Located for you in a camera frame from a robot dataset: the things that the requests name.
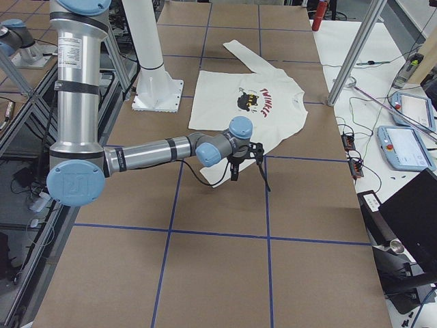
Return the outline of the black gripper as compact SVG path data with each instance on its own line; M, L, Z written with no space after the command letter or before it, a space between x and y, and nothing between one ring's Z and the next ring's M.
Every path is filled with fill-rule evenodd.
M231 163L231 181L237 181L239 177L239 165L245 160L255 160L261 165L264 160L264 147L262 143L249 142L248 145L240 146L235 154L230 154L227 160Z

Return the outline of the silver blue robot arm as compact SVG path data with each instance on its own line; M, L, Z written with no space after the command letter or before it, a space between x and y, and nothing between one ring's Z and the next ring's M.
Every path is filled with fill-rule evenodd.
M138 146L104 147L98 142L100 45L109 36L108 1L52 1L51 25L58 33L57 141L50 148L46 184L66 206L95 201L115 172L145 169L196 157L205 167L227 161L238 179L246 160L263 161L264 149L251 141L250 119L238 116L218 135L193 133Z

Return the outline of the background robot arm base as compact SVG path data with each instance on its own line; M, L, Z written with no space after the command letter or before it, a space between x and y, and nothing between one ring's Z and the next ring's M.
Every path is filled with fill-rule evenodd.
M17 68L43 68L57 55L57 45L40 44L22 20L13 18L1 22L1 51Z

